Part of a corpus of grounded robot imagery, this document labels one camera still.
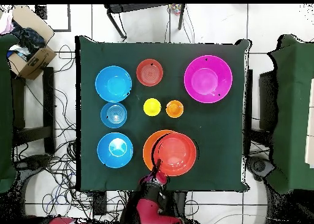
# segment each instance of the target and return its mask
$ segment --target small blue bowl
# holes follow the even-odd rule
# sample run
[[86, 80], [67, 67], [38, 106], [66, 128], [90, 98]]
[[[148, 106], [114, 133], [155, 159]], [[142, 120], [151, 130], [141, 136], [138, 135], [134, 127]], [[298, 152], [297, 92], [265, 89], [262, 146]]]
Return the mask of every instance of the small blue bowl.
[[119, 102], [108, 102], [101, 109], [101, 121], [109, 128], [121, 127], [125, 123], [126, 117], [126, 109]]
[[133, 145], [124, 134], [109, 133], [99, 141], [97, 154], [104, 165], [110, 168], [120, 168], [130, 162]]
[[130, 94], [132, 80], [126, 70], [109, 66], [97, 75], [95, 87], [98, 95], [105, 101], [119, 102]]

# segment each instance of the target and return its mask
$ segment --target green table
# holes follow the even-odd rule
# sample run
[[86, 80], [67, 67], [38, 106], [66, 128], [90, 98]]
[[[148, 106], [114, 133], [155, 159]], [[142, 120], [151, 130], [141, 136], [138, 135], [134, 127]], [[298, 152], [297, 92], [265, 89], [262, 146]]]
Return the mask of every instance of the green table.
[[[148, 174], [142, 158], [147, 138], [161, 129], [172, 129], [186, 134], [197, 144], [198, 158], [186, 174], [171, 177], [168, 190], [245, 191], [241, 182], [242, 164], [242, 109], [245, 78], [244, 53], [249, 41], [236, 45], [218, 44], [113, 44], [95, 43], [85, 37], [76, 37], [78, 71], [81, 87], [81, 169], [78, 185], [82, 191], [135, 190], [143, 176]], [[228, 95], [213, 104], [195, 101], [186, 92], [183, 76], [192, 60], [201, 55], [216, 55], [224, 59], [232, 71], [233, 82]], [[159, 61], [164, 70], [163, 79], [154, 87], [143, 86], [136, 78], [137, 65], [144, 59]], [[95, 90], [95, 79], [106, 66], [120, 66], [132, 78], [131, 94], [121, 103], [128, 111], [126, 123], [118, 129], [106, 127], [100, 112], [106, 102]], [[155, 117], [143, 112], [148, 98], [156, 98], [163, 107]], [[166, 114], [166, 104], [177, 99], [184, 105], [180, 118]], [[134, 147], [132, 160], [120, 169], [104, 166], [97, 156], [99, 140], [111, 132], [120, 132], [130, 138]]]

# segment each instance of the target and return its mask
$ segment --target dark green tablecloth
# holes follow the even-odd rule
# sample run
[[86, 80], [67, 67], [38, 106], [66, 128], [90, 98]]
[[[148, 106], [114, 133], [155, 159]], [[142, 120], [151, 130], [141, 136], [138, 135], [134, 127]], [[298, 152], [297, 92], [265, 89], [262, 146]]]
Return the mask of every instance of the dark green tablecloth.
[[[81, 65], [81, 190], [134, 190], [148, 169], [142, 158], [147, 138], [155, 131], [172, 129], [186, 134], [198, 146], [198, 159], [186, 174], [172, 177], [168, 190], [246, 190], [241, 182], [242, 106], [244, 89], [244, 52], [246, 40], [237, 45], [217, 44], [113, 44], [95, 43], [76, 38]], [[228, 95], [213, 104], [195, 101], [186, 92], [183, 76], [192, 60], [201, 55], [216, 55], [231, 68], [233, 83]], [[164, 70], [162, 81], [154, 87], [140, 84], [137, 65], [146, 58], [159, 61]], [[106, 66], [120, 66], [132, 78], [131, 94], [121, 103], [128, 111], [126, 123], [118, 129], [106, 127], [100, 112], [106, 102], [95, 90], [98, 72]], [[143, 112], [148, 98], [161, 102], [162, 111], [155, 117]], [[180, 118], [168, 117], [166, 104], [177, 99], [184, 105]], [[132, 141], [132, 160], [120, 169], [104, 166], [97, 156], [99, 140], [110, 132], [120, 132]]]
[[9, 190], [17, 173], [12, 164], [13, 101], [10, 66], [6, 58], [8, 49], [17, 43], [13, 34], [0, 36], [0, 193]]
[[314, 190], [314, 169], [305, 163], [314, 44], [299, 42], [287, 34], [269, 55], [278, 81], [278, 122], [273, 134], [276, 169], [267, 181], [279, 193]]

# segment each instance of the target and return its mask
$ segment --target white tile floor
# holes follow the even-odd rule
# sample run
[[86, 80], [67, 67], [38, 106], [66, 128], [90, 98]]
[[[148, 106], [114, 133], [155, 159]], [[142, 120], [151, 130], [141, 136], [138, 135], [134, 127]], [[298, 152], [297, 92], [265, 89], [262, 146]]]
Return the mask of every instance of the white tile floor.
[[[188, 11], [195, 31], [195, 43], [213, 42], [217, 44], [234, 44], [239, 39], [250, 39], [252, 48], [248, 65], [253, 69], [253, 117], [259, 118], [259, 90], [258, 77], [260, 73], [273, 69], [267, 52], [274, 50], [277, 39], [282, 34], [293, 33], [303, 41], [309, 41], [314, 37], [314, 15], [310, 5], [287, 4], [188, 4]], [[47, 22], [54, 29], [66, 29], [66, 6], [47, 6]], [[164, 42], [165, 31], [169, 16], [164, 7], [138, 10], [121, 14], [124, 29], [128, 35], [127, 42]], [[118, 15], [113, 15], [120, 26]], [[185, 28], [189, 38], [192, 38], [191, 24], [187, 15], [184, 16]], [[171, 42], [188, 43], [188, 37], [184, 29], [177, 29], [178, 17], [171, 15]], [[55, 70], [60, 69], [72, 57], [74, 57], [74, 36], [84, 35], [98, 42], [121, 42], [121, 37], [111, 24], [103, 5], [71, 5], [71, 32], [56, 32], [49, 46], [59, 52], [49, 66]], [[166, 42], [169, 41], [169, 29], [166, 34]], [[42, 99], [42, 77], [35, 81], [27, 81], [34, 94]], [[74, 65], [64, 72], [55, 74], [55, 87], [62, 90], [68, 97], [67, 117], [71, 122], [76, 122], [75, 115], [75, 61]], [[56, 95], [66, 101], [61, 93]], [[42, 106], [34, 99], [29, 90], [26, 90], [25, 118], [26, 126], [42, 125]], [[56, 128], [65, 128], [66, 122], [62, 116], [62, 105], [56, 100], [56, 119], [59, 125]], [[259, 128], [257, 120], [253, 120], [253, 127]], [[66, 130], [68, 140], [75, 139], [75, 131]], [[57, 137], [57, 145], [64, 142], [64, 136]], [[44, 153], [43, 142], [35, 141], [25, 152]], [[267, 199], [264, 184], [256, 182], [253, 176], [246, 171], [245, 181], [250, 189], [242, 193], [218, 192], [218, 191], [194, 191], [188, 193], [188, 199], [193, 199], [199, 205], [186, 205], [186, 214], [196, 213], [193, 216], [201, 224], [263, 224], [265, 222]], [[57, 186], [54, 178], [47, 172], [32, 177], [26, 191], [26, 212], [33, 215], [45, 215], [42, 208], [42, 198], [47, 193], [53, 193]], [[116, 192], [109, 192], [108, 197], [113, 198]], [[115, 209], [117, 199], [110, 201], [109, 209]], [[51, 209], [48, 201], [44, 201], [44, 207]], [[55, 213], [65, 214], [69, 205], [57, 205]], [[83, 217], [82, 211], [72, 208], [68, 216]]]

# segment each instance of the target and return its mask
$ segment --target small red bowl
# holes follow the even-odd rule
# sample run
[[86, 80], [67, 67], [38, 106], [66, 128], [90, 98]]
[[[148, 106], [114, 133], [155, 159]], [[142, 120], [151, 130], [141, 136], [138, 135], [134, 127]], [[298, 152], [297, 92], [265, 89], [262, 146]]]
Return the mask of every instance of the small red bowl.
[[163, 78], [163, 68], [160, 63], [153, 59], [143, 60], [136, 69], [139, 82], [145, 86], [155, 86]]
[[194, 165], [195, 144], [188, 136], [172, 132], [156, 143], [153, 158], [154, 161], [161, 159], [160, 171], [168, 176], [180, 176]]

